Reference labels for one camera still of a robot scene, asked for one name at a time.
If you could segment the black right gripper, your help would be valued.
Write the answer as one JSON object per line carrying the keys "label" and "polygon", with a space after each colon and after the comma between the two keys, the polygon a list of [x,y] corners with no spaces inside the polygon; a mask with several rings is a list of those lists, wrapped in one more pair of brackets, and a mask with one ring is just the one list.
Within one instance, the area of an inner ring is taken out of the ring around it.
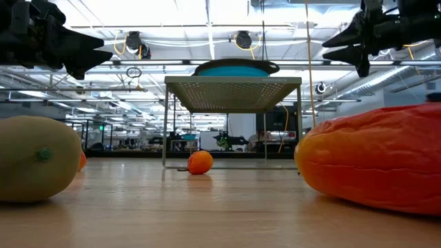
{"label": "black right gripper", "polygon": [[413,43],[411,13],[413,0],[392,0],[395,7],[384,11],[384,0],[362,0],[349,26],[325,41],[324,48],[343,48],[326,52],[324,59],[353,65],[360,78],[369,75],[369,54]]}

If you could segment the black green machine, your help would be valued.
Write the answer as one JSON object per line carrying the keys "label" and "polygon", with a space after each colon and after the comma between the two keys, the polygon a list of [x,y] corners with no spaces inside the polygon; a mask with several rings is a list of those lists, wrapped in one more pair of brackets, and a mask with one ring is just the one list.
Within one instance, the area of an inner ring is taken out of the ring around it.
{"label": "black green machine", "polygon": [[217,136],[214,136],[217,146],[224,149],[227,152],[233,151],[234,145],[248,145],[249,141],[243,136],[230,136],[227,132],[219,132]]}

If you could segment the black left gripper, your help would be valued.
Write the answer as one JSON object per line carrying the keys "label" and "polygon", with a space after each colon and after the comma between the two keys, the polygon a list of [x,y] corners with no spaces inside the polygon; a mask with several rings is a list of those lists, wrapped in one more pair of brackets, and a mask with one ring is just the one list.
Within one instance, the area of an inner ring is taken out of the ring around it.
{"label": "black left gripper", "polygon": [[[61,69],[76,80],[109,61],[113,53],[94,50],[104,40],[64,28],[66,17],[48,0],[0,0],[0,65],[45,66]],[[57,40],[57,52],[86,51],[63,60],[48,49]]]}

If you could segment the black monitor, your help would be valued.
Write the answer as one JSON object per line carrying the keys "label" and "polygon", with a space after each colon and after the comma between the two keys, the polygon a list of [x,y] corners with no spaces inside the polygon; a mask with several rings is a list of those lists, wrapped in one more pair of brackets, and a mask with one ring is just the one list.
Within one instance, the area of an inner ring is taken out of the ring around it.
{"label": "black monitor", "polygon": [[256,114],[256,131],[296,131],[298,129],[297,106],[275,106],[266,114]]}

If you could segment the green perforated metal shelf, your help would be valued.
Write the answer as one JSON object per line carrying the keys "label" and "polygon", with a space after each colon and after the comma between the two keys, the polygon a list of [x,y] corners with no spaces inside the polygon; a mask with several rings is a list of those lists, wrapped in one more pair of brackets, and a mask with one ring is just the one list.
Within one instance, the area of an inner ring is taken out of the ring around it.
{"label": "green perforated metal shelf", "polygon": [[166,76],[163,119],[162,166],[166,164],[166,134],[169,93],[172,93],[190,114],[263,114],[281,104],[296,92],[296,138],[302,133],[302,79],[300,77],[245,76]]}

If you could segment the red yellow mango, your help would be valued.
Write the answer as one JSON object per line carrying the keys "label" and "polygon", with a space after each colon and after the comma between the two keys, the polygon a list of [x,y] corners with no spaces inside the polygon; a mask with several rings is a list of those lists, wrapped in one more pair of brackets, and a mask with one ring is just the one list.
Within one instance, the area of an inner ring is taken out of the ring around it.
{"label": "red yellow mango", "polygon": [[441,103],[324,121],[297,144],[294,158],[306,183],[320,193],[441,216]]}

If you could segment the brown green kiwi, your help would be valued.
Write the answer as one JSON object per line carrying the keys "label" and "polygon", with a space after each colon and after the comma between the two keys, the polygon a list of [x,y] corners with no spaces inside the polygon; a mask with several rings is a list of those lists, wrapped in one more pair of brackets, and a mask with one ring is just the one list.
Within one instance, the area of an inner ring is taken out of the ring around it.
{"label": "brown green kiwi", "polygon": [[0,202],[33,203],[66,189],[81,161],[79,135],[41,116],[0,120]]}

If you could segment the blue grey collapsible colander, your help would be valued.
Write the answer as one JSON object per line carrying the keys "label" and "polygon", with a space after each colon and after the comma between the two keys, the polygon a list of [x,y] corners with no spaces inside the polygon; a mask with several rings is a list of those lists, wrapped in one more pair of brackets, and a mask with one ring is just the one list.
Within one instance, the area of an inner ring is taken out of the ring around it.
{"label": "blue grey collapsible colander", "polygon": [[269,77],[280,70],[270,61],[251,59],[218,59],[199,65],[193,76],[257,76]]}

